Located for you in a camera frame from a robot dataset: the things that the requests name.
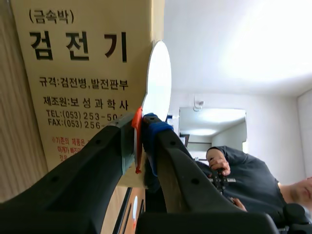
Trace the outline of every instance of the white ceiling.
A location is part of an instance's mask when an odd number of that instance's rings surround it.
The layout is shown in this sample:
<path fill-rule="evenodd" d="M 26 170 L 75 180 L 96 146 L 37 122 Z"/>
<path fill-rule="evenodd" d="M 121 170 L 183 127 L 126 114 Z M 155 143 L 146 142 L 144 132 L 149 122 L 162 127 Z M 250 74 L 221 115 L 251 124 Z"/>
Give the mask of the white ceiling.
<path fill-rule="evenodd" d="M 172 89 L 298 96 L 312 88 L 312 0 L 166 0 Z"/>
<path fill-rule="evenodd" d="M 181 134 L 214 136 L 245 121 L 245 110 L 180 108 L 179 128 Z"/>

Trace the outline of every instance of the white wall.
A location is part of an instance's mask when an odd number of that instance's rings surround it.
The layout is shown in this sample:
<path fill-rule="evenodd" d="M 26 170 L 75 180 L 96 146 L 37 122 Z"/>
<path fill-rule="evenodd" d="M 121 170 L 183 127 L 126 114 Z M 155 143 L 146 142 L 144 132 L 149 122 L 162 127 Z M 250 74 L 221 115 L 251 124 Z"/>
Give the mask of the white wall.
<path fill-rule="evenodd" d="M 210 144 L 211 141 L 212 141 L 212 138 L 210 136 L 190 135 L 187 149 L 188 151 L 205 152 L 205 155 L 206 155 L 207 150 L 209 150 L 209 148 L 211 147 L 211 144 Z"/>
<path fill-rule="evenodd" d="M 198 159 L 206 159 L 206 152 L 207 151 L 190 151 L 189 153 L 193 158 L 198 157 Z"/>
<path fill-rule="evenodd" d="M 312 176 L 312 90 L 298 98 L 298 112 L 305 170 Z"/>
<path fill-rule="evenodd" d="M 243 142 L 246 138 L 246 122 L 243 122 L 215 135 L 212 139 L 212 146 L 226 145 L 243 151 Z"/>
<path fill-rule="evenodd" d="M 173 91 L 169 113 L 177 117 L 180 107 L 192 107 L 194 94 Z M 198 94 L 204 108 L 246 110 L 249 152 L 265 161 L 281 183 L 305 177 L 297 100 L 294 97 Z M 173 119 L 178 134 L 178 118 Z"/>
<path fill-rule="evenodd" d="M 204 142 L 211 143 L 212 138 L 210 136 L 196 136 L 190 135 L 189 142 Z"/>

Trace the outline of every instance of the ceiling light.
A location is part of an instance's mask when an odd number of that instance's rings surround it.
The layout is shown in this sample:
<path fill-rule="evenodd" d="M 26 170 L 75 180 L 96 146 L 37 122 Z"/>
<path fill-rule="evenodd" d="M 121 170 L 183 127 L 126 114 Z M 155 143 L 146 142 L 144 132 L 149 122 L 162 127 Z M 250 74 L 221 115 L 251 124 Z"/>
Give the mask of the ceiling light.
<path fill-rule="evenodd" d="M 196 136 L 210 136 L 216 133 L 213 129 L 192 129 L 185 131 L 185 134 L 196 135 Z"/>
<path fill-rule="evenodd" d="M 233 122 L 245 118 L 245 110 L 238 109 L 206 109 L 199 117 L 206 122 Z"/>

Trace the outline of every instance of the cardboard box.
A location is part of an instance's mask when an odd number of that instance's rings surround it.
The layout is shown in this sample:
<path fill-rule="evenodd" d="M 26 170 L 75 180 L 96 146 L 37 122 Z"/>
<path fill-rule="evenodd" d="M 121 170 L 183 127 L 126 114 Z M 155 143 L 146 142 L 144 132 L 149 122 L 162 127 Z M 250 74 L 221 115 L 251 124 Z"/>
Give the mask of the cardboard box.
<path fill-rule="evenodd" d="M 164 0 L 12 0 L 49 171 L 146 94 Z"/>

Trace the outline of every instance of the screw hole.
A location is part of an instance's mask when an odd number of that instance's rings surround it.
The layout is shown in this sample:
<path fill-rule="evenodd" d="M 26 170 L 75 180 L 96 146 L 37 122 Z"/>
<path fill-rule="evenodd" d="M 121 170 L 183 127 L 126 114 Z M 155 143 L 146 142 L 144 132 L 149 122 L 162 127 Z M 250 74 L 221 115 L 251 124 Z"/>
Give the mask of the screw hole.
<path fill-rule="evenodd" d="M 199 184 L 199 180 L 196 179 L 196 178 L 193 178 L 193 179 L 191 180 L 191 182 L 192 182 L 192 184 Z"/>
<path fill-rule="evenodd" d="M 57 182 L 59 180 L 59 177 L 58 176 L 55 176 L 51 179 L 51 182 Z"/>

